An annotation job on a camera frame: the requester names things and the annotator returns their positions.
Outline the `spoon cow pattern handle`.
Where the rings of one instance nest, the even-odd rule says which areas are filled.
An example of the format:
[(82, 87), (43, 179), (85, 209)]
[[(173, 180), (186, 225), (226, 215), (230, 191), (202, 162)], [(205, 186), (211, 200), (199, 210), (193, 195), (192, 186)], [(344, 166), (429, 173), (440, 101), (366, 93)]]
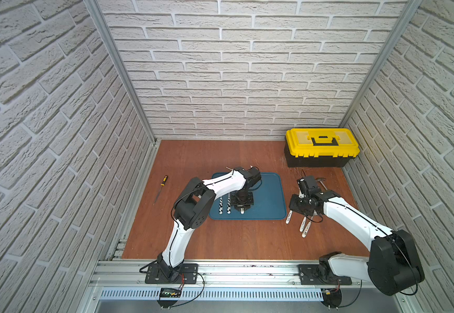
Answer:
[(231, 201), (231, 195), (230, 193), (228, 194), (228, 201), (227, 201), (227, 214), (230, 215), (232, 212), (232, 201)]

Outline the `fork cow pattern handle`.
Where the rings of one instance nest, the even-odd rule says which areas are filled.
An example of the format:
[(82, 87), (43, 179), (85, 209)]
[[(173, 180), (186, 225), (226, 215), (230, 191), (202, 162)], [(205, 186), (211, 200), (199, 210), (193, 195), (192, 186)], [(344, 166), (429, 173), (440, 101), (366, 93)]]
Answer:
[(219, 214), (223, 215), (224, 214), (224, 198), (221, 197), (219, 199)]

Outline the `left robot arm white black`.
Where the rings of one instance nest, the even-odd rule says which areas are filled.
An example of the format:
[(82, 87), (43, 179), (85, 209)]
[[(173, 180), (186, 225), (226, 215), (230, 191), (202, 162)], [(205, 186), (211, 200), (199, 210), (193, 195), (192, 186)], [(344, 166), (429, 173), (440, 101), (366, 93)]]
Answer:
[(167, 247), (156, 259), (160, 273), (168, 282), (179, 277), (190, 238), (205, 222), (214, 201), (231, 192), (249, 190), (261, 178), (257, 167), (247, 170), (237, 167), (217, 178), (195, 177), (189, 181), (170, 212), (174, 225)]

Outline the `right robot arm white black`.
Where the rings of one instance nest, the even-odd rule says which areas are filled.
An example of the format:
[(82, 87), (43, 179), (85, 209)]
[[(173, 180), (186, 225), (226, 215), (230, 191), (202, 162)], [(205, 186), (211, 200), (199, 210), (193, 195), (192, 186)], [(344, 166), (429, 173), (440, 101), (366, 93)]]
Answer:
[(354, 235), (369, 251), (368, 257), (332, 252), (319, 259), (314, 276), (323, 284), (338, 284), (340, 277), (371, 282), (381, 293), (392, 296), (425, 280), (413, 236), (392, 230), (351, 206), (332, 190), (309, 196), (294, 194), (289, 203), (294, 213), (325, 215)]

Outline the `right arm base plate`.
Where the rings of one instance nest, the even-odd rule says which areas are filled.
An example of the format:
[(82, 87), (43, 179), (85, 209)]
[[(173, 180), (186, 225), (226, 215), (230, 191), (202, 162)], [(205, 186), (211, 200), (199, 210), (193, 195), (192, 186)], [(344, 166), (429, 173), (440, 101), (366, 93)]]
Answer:
[(352, 285), (352, 279), (347, 276), (336, 276), (322, 264), (299, 264), (297, 266), (302, 285)]

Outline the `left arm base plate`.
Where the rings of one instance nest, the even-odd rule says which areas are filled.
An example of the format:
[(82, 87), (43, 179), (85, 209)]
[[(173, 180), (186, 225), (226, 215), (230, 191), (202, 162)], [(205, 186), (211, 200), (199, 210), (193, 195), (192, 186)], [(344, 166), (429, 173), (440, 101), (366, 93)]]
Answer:
[(151, 262), (139, 269), (146, 284), (195, 284), (198, 278), (197, 263), (182, 263), (176, 269), (162, 269)]

